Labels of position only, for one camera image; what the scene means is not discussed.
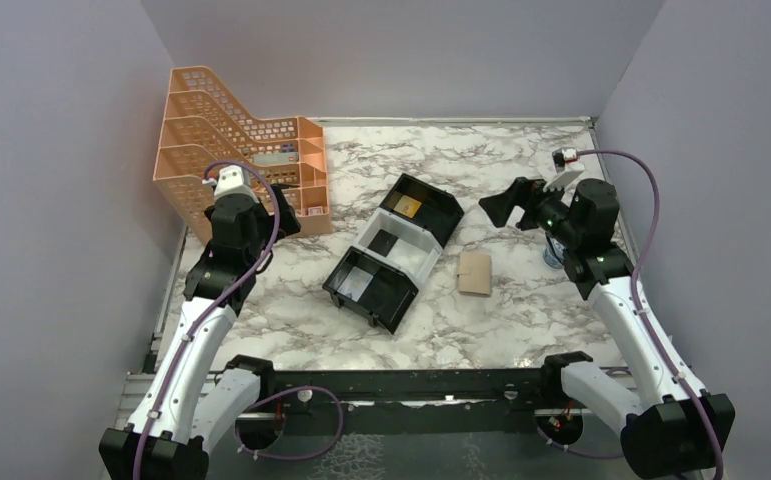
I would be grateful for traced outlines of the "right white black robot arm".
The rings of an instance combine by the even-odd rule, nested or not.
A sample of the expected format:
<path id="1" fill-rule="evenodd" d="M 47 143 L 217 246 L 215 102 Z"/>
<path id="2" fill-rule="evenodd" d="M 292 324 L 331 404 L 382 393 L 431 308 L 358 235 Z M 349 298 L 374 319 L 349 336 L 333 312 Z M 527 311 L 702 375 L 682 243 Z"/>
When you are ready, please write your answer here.
<path id="1" fill-rule="evenodd" d="M 479 205 L 497 228 L 520 207 L 518 229 L 541 229 L 563 245 L 566 275 L 609 329 L 636 385 L 629 391 L 581 352 L 560 354 L 545 360 L 540 398 L 553 407 L 569 400 L 587 407 L 617 434 L 623 458 L 642 479 L 720 469 L 734 406 L 708 391 L 649 312 L 632 262 L 612 239 L 614 186 L 582 180 L 564 202 L 562 190 L 518 177 Z"/>

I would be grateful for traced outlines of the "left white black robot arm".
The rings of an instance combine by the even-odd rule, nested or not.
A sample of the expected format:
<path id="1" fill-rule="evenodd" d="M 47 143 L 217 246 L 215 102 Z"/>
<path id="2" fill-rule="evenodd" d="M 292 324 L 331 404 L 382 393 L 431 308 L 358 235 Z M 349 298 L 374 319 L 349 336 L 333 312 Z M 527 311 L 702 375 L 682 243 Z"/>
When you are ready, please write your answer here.
<path id="1" fill-rule="evenodd" d="M 235 367 L 218 390 L 201 394 L 222 340 L 270 261 L 276 240 L 301 229 L 277 186 L 269 213 L 252 194 L 219 193 L 205 215 L 213 237 L 186 276 L 178 326 L 141 403 L 125 427 L 107 429 L 99 453 L 113 479 L 203 479 L 209 456 L 234 418 L 274 401 L 275 384 L 257 370 Z"/>

